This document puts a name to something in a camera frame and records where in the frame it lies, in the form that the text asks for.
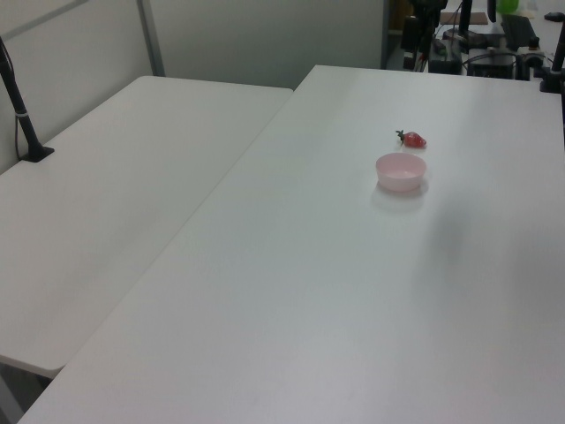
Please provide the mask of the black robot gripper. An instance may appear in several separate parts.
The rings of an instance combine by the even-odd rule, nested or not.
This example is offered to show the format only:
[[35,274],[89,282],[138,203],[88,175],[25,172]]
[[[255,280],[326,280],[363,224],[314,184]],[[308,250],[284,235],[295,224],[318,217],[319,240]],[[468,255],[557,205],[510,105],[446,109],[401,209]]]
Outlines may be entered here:
[[439,25],[441,12],[447,7],[447,0],[410,0],[414,15],[403,21],[401,49],[403,50],[403,69],[413,69],[419,44],[419,22],[427,29],[423,32],[419,50],[421,53],[420,71],[428,62],[434,28]]

